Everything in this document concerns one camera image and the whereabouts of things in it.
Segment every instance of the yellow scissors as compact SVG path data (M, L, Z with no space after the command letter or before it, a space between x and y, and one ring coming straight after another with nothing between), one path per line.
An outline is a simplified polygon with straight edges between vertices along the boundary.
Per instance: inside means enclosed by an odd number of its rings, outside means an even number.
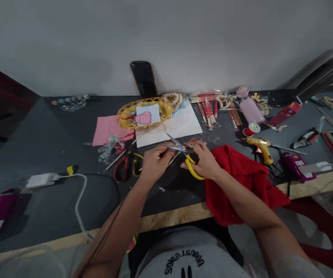
M183 152L186 156L185 162L186 162L187 168L190 170L190 173L194 176L194 178L196 178L198 180L204 180L205 178L196 174L195 171L192 169L191 163L196 164L196 162L190 157L188 149L185 146L183 146L181 143L179 143L176 139L174 139L172 136L170 136L168 133L166 133L166 134L175 143L175 146L166 146L166 147L168 147L170 149L174 149L176 151Z

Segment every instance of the tape roll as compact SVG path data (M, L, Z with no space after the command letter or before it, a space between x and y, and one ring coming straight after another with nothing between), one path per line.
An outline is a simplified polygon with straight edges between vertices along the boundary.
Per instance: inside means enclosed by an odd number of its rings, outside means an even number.
M250 88L248 86L240 86L236 89L236 96L238 98L247 97L249 95Z

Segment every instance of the woven basket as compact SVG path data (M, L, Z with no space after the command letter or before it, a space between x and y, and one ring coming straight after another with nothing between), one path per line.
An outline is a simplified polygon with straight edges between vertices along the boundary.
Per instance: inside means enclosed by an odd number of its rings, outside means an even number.
M131 123L136 123L135 120L127 120L133 111L136 111L137 106L144 106L145 104L147 105L153 105L153 104L158 104L159 105L159 111L161 111L161 121L156 122L150 125L144 125L144 126L132 126ZM156 98L144 98L141 100L137 100L136 102L131 102L128 103L127 105L124 105L122 108L117 113L117 123L119 126L121 126L124 129L144 129L148 127L152 127L155 125L159 125L172 115L172 104L170 103L169 100L163 97L156 97Z

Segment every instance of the floor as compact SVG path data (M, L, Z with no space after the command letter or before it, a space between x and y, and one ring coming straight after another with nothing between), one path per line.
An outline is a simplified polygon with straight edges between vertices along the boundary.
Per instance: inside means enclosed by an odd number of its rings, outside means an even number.
M331 249L329 238L318 230L309 218L284 208L276 209L276 214L289 227L299 242L312 246ZM244 256L245 265L251 264L258 278L268 277L264 261L253 231L245 224L228 227L230 235ZM71 247L51 255L40 255L6 262L0 266L0 278L9 277L72 277L88 245ZM328 277L333 277L333 269L314 261L315 266ZM63 265L65 273L60 270ZM119 278L128 278L127 256L124 257Z

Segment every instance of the red cloth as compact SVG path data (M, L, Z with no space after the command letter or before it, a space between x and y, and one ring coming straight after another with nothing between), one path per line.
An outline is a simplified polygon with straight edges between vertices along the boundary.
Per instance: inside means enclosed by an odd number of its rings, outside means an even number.
M272 183L267 179L268 169L237 150L224 145L212 150L218 164L243 186L253 192L272 210L290 204L289 198L278 188L266 189ZM242 224L243 221L228 201L222 189L212 180L205 180L206 204L221 226Z

